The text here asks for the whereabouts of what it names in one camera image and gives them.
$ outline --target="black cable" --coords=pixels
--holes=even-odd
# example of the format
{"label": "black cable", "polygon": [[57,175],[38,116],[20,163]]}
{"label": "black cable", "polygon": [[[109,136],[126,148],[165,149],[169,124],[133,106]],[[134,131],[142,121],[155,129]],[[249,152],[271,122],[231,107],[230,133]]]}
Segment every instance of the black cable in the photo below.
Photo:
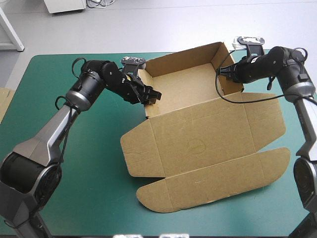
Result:
{"label": "black cable", "polygon": [[77,59],[74,60],[72,66],[71,66],[71,72],[72,72],[72,74],[79,80],[79,82],[80,82],[80,87],[81,87],[81,86],[82,86],[82,81],[81,81],[81,79],[80,79],[80,76],[77,76],[77,75],[75,74],[75,71],[74,71],[75,64],[76,64],[78,61],[80,61],[80,60],[84,60],[84,64],[87,62],[87,60],[86,60],[84,57],[78,57]]}
{"label": "black cable", "polygon": [[[303,50],[305,52],[305,56],[304,56],[304,59],[302,61],[300,61],[298,58],[294,58],[293,56],[293,53],[296,51],[296,50]],[[304,69],[304,64],[305,64],[305,61],[307,60],[307,57],[308,57],[308,52],[306,49],[302,48],[302,47],[297,47],[297,48],[294,48],[292,49],[291,53],[290,53],[290,57],[299,65],[300,67],[300,73],[303,73],[303,69]]]}
{"label": "black cable", "polygon": [[[65,150],[66,150],[66,144],[67,144],[67,139],[68,139],[68,134],[69,134],[69,129],[70,129],[70,126],[71,126],[71,116],[72,116],[72,111],[73,111],[73,108],[74,108],[74,105],[72,105],[72,103],[64,96],[58,96],[55,100],[55,107],[57,108],[57,110],[59,110],[59,107],[57,105],[59,99],[65,99],[65,101],[67,103],[69,103],[69,114],[68,114],[68,120],[67,120],[67,125],[66,125],[66,128],[65,128],[65,131],[66,131],[66,134],[65,134],[65,139],[64,139],[64,144],[63,144],[63,148],[62,148],[62,151],[61,151],[61,154],[60,154],[60,158],[59,158],[59,161],[57,163],[57,166],[56,166],[56,171],[55,171],[55,174],[53,176],[53,178],[57,175],[57,173],[59,172],[59,169],[60,169],[60,165],[61,165],[61,162],[63,161],[63,157],[64,157],[64,154],[65,154]],[[12,229],[18,229],[20,228],[22,225],[24,225],[25,223],[27,223],[28,221],[30,221],[36,214],[36,212],[41,208],[42,206],[42,203],[39,203],[30,213],[29,213],[29,218],[27,220],[25,220],[24,222],[20,223],[19,225],[17,226],[12,226],[7,220],[4,220],[4,223],[12,228]]]}
{"label": "black cable", "polygon": [[253,101],[241,101],[241,102],[236,102],[236,101],[232,101],[230,99],[227,99],[225,98],[224,96],[221,95],[219,89],[218,89],[218,75],[219,75],[219,72],[220,72],[220,68],[222,67],[223,63],[226,61],[226,59],[229,57],[229,55],[231,55],[233,52],[235,52],[235,50],[229,52],[227,54],[227,56],[224,58],[224,60],[221,62],[219,68],[216,70],[216,76],[215,76],[215,88],[216,88],[216,91],[217,91],[217,94],[219,95],[219,97],[221,97],[223,100],[227,101],[227,102],[230,102],[230,103],[235,103],[235,104],[246,104],[246,103],[258,103],[258,102],[264,102],[264,101],[269,101],[269,100],[273,100],[273,99],[277,99],[277,98],[281,98],[281,97],[285,97],[285,96],[298,96],[298,98],[296,99],[299,100],[299,99],[306,99],[312,103],[314,103],[316,106],[317,106],[317,102],[312,99],[311,97],[307,97],[307,96],[302,96],[302,95],[299,95],[299,94],[295,94],[295,93],[288,93],[288,94],[281,94],[281,95],[278,95],[278,96],[275,96],[275,97],[271,97],[271,98],[264,98],[264,99],[259,99],[259,100],[253,100]]}

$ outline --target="white cabinet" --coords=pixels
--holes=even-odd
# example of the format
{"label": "white cabinet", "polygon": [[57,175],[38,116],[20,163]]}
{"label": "white cabinet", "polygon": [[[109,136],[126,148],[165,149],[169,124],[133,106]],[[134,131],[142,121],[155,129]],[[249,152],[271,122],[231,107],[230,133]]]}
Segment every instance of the white cabinet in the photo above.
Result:
{"label": "white cabinet", "polygon": [[74,11],[86,8],[86,0],[44,0],[49,13]]}

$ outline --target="gray floor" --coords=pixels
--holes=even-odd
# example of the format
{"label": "gray floor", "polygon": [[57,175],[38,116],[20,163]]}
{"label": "gray floor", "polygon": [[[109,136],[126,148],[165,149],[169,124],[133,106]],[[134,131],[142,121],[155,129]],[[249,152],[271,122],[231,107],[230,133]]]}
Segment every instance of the gray floor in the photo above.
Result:
{"label": "gray floor", "polygon": [[107,9],[50,15],[43,0],[0,4],[25,51],[0,52],[0,86],[16,89],[35,55],[173,52],[235,36],[262,36],[265,48],[305,47],[317,78],[317,1],[117,0]]}

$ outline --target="metal bracket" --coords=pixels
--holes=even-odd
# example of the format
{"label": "metal bracket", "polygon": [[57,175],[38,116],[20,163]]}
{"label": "metal bracket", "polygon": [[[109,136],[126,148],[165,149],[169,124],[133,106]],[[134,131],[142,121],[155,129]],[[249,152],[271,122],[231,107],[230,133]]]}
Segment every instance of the metal bracket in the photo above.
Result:
{"label": "metal bracket", "polygon": [[250,58],[251,56],[263,56],[263,44],[264,39],[261,37],[238,37],[237,41],[239,44],[244,45],[247,47],[247,57]]}
{"label": "metal bracket", "polygon": [[136,58],[136,57],[123,57],[121,60],[123,65],[122,72],[133,73],[133,76],[138,76],[138,69],[144,69],[146,67],[146,60],[143,58]]}

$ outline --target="corrugated cardboard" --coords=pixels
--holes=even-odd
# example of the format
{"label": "corrugated cardboard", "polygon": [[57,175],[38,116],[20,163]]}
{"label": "corrugated cardboard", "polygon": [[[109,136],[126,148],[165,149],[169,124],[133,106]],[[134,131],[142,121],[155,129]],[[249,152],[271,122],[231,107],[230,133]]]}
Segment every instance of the corrugated cardboard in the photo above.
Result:
{"label": "corrugated cardboard", "polygon": [[0,88],[0,123],[8,109],[15,91],[8,88]]}
{"label": "corrugated cardboard", "polygon": [[[263,187],[287,168],[287,149],[257,153],[285,132],[278,101],[232,104],[218,97],[215,69],[227,54],[223,43],[214,43],[150,60],[140,71],[162,98],[146,106],[149,119],[123,135],[121,146],[130,175],[164,178],[137,191],[153,211],[178,211]],[[219,87],[233,101],[273,96],[241,93],[241,84],[225,78]]]}

